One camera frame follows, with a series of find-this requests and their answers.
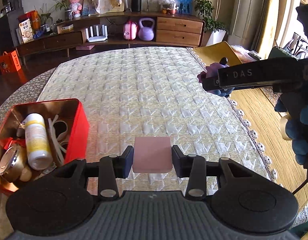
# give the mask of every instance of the red tin box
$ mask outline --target red tin box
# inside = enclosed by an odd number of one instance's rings
[[[38,113],[44,117],[46,129],[48,129],[47,119],[54,119],[56,114],[59,115],[59,120],[64,120],[70,130],[67,135],[68,146],[66,151],[65,163],[74,159],[84,159],[87,145],[87,136],[89,123],[83,109],[82,103],[76,98],[35,102],[21,104],[12,107],[7,113],[4,122],[0,127],[0,159],[4,153],[2,143],[8,137],[16,137],[16,131],[19,124],[32,113]],[[60,166],[56,156],[51,139],[49,145],[52,151],[54,162]],[[33,171],[32,179],[38,176],[39,171]],[[15,192],[18,188],[26,185],[27,182],[16,180],[14,183],[7,182],[0,176],[0,190],[6,194]]]

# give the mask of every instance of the potted plant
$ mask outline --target potted plant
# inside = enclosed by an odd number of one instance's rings
[[[47,10],[47,3],[43,3],[43,9],[40,8],[41,13],[39,13],[36,8],[35,10],[38,12],[38,17],[39,20],[41,21],[41,29],[45,32],[46,31],[46,27],[47,27],[47,20],[50,19],[51,20],[51,24],[53,23],[53,18],[51,17],[51,10],[53,7],[51,7],[49,10]]]
[[[221,42],[225,33],[228,32],[224,23],[217,21],[220,11],[220,0],[217,0],[215,18],[213,19],[212,13],[215,9],[212,2],[209,0],[195,0],[197,3],[194,7],[198,11],[198,15],[204,20],[204,36],[202,44],[209,46]]]
[[[72,10],[69,8],[70,6],[70,2],[69,0],[53,0],[54,2],[56,2],[55,4],[55,9],[59,9],[62,10],[63,8],[65,9],[65,21],[71,20],[73,19],[73,14],[72,14]]]

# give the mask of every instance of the white quilted mattress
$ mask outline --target white quilted mattress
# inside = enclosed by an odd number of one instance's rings
[[[207,161],[229,157],[270,178],[247,123],[226,98],[206,93],[197,81],[202,70],[190,49],[145,47],[113,50],[65,62],[56,69],[39,100],[78,98],[90,131],[86,159],[96,162],[120,155],[138,136],[169,136],[184,154]],[[165,174],[130,172],[117,179],[123,190],[182,190],[187,179]],[[217,190],[207,178],[207,192]],[[97,194],[97,181],[89,191]]]

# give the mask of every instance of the plastic bag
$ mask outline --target plastic bag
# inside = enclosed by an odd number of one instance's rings
[[[256,61],[255,58],[252,58],[249,55],[250,51],[245,49],[245,48],[243,48],[242,46],[240,46],[240,45],[232,45],[231,48],[233,49],[234,53],[237,55],[237,57],[239,58],[239,60],[242,63],[248,63],[248,62]]]
[[[158,0],[162,13],[176,14],[180,5],[178,0]]]

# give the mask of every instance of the purple plush toy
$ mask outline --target purple plush toy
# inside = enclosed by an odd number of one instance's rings
[[[206,72],[202,71],[200,74],[197,75],[199,83],[202,83],[202,78],[210,78],[210,77],[217,77],[217,71],[220,68],[228,67],[228,65],[222,65],[220,63],[212,63],[210,66],[206,66]],[[228,97],[230,93],[234,88],[228,88],[228,89],[218,89],[218,90],[211,90],[208,91],[209,93],[212,93],[214,95],[218,95],[220,97]]]

